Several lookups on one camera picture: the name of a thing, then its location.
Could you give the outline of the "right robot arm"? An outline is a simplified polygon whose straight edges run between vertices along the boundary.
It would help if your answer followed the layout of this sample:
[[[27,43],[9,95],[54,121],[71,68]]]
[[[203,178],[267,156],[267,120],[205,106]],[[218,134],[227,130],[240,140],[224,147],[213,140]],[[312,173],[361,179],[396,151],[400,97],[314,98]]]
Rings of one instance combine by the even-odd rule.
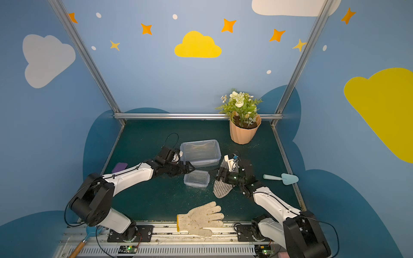
[[[256,239],[273,240],[291,258],[332,257],[320,221],[314,214],[294,208],[264,186],[255,177],[250,162],[242,163],[238,158],[223,160],[220,167],[209,174],[216,183],[239,187],[244,196],[270,214],[252,220],[252,234]]]

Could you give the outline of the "small clear lunch box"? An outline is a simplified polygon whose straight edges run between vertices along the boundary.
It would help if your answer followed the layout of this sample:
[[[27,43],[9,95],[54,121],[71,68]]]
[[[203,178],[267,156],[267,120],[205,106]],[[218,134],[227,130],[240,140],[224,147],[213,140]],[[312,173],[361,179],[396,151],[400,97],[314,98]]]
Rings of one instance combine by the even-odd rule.
[[[193,188],[206,188],[210,182],[210,174],[207,171],[195,170],[184,176],[184,184]]]

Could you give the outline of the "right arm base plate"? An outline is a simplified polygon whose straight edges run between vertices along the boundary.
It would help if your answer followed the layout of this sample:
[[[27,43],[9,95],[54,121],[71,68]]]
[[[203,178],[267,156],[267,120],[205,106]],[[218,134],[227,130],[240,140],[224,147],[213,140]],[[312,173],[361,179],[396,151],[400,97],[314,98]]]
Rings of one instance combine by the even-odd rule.
[[[251,224],[236,223],[234,225],[234,230],[236,232],[238,242],[256,242]]]

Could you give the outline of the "large clear lunch box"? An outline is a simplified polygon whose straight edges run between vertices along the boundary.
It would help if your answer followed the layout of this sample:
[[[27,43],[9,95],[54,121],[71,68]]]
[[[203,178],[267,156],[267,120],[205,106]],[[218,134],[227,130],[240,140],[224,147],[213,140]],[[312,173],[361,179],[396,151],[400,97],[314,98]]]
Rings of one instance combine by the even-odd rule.
[[[181,160],[190,162],[195,168],[216,166],[221,160],[219,143],[215,139],[182,143],[180,151]]]

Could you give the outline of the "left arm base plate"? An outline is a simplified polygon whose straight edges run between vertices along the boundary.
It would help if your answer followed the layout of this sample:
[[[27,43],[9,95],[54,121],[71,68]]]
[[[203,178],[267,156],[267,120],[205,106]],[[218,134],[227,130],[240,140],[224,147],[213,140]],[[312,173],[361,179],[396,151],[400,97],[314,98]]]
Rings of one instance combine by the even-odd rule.
[[[149,243],[153,234],[153,225],[131,225],[124,233],[110,230],[108,243]]]

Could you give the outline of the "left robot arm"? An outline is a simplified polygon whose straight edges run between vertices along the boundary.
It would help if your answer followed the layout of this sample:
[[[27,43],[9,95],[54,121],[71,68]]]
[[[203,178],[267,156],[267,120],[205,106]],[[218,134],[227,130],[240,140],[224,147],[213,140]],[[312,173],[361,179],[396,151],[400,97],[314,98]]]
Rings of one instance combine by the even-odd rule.
[[[110,175],[88,175],[67,207],[88,226],[108,228],[119,235],[120,242],[133,243],[139,234],[136,222],[112,208],[112,199],[118,193],[160,175],[174,177],[194,170],[189,161],[181,160],[179,149],[163,147],[155,158],[134,167]]]

